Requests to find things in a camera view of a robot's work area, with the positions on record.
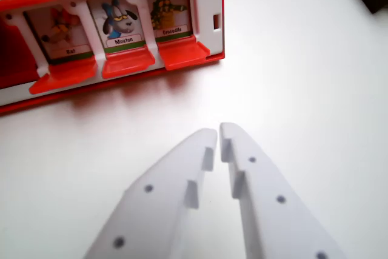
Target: cartoon rat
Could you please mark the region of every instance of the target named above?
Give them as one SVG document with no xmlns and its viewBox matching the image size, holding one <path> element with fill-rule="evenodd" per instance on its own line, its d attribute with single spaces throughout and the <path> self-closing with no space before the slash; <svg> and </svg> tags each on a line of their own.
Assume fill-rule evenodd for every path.
<svg viewBox="0 0 388 259">
<path fill-rule="evenodd" d="M 108 39 L 119 38 L 122 33 L 134 31 L 135 25 L 133 21 L 136 21 L 138 17 L 129 10 L 125 10 L 126 14 L 123 14 L 119 8 L 118 0 L 112 0 L 111 5 L 103 3 L 101 7 L 108 16 L 102 27 L 102 31 L 106 35 L 109 33 Z"/>
<path fill-rule="evenodd" d="M 49 35 L 43 35 L 42 41 L 50 44 L 57 44 L 59 41 L 65 40 L 72 45 L 72 28 L 80 23 L 79 17 L 71 15 L 66 10 L 61 11 L 51 8 L 50 14 L 53 21 L 53 26 L 50 29 Z"/>
</svg>

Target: rat cartoon card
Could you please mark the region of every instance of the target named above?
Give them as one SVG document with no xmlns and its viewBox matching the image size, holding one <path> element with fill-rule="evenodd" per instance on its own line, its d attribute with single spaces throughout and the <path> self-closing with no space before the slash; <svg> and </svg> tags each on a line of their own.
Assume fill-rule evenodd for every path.
<svg viewBox="0 0 388 259">
<path fill-rule="evenodd" d="M 189 0 L 148 0 L 156 42 L 193 34 Z"/>
<path fill-rule="evenodd" d="M 47 61 L 51 64 L 93 56 L 79 17 L 60 5 L 25 12 Z"/>
<path fill-rule="evenodd" d="M 88 0 L 88 5 L 106 53 L 146 44 L 135 5 L 125 0 Z"/>
</svg>

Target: card label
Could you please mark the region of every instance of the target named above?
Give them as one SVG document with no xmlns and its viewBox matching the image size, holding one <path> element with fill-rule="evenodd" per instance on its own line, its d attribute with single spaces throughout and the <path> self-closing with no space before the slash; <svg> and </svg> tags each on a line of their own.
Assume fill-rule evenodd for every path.
<svg viewBox="0 0 388 259">
<path fill-rule="evenodd" d="M 189 29 L 187 25 L 180 25 L 179 27 L 170 27 L 165 30 L 155 30 L 156 37 L 160 38 L 161 36 L 169 36 L 169 35 L 175 35 L 177 33 L 185 33 L 188 32 Z"/>
<path fill-rule="evenodd" d="M 140 41 L 142 41 L 140 34 L 122 36 L 120 38 L 106 40 L 107 47 L 116 47 L 117 45 L 131 44 L 133 42 L 140 42 Z"/>
<path fill-rule="evenodd" d="M 75 47 L 69 47 L 66 49 L 53 50 L 50 56 L 56 59 L 56 58 L 61 58 L 63 56 L 72 56 L 72 55 L 77 55 L 81 53 L 86 53 L 89 51 L 91 51 L 89 45 L 77 45 Z"/>
</svg>

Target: animal card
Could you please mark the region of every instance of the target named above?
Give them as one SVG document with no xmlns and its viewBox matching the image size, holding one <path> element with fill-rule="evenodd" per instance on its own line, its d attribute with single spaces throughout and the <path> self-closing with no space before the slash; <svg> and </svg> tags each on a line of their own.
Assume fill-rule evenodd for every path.
<svg viewBox="0 0 388 259">
<path fill-rule="evenodd" d="M 148 0 L 157 42 L 193 34 L 189 0 Z"/>
<path fill-rule="evenodd" d="M 125 0 L 88 0 L 88 5 L 106 53 L 146 44 L 135 5 Z"/>
<path fill-rule="evenodd" d="M 51 64 L 93 56 L 79 17 L 60 5 L 25 12 L 25 17 Z"/>
</svg>

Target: white table surface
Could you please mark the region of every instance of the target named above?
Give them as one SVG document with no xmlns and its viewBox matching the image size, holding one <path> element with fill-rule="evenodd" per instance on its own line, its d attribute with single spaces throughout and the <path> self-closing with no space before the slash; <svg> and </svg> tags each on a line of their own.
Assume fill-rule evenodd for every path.
<svg viewBox="0 0 388 259">
<path fill-rule="evenodd" d="M 349 258 L 386 258 L 388 12 L 225 0 L 226 59 L 0 118 L 0 258 L 82 258 L 124 191 L 201 127 L 240 124 Z M 184 258 L 244 258 L 216 155 Z"/>
</svg>

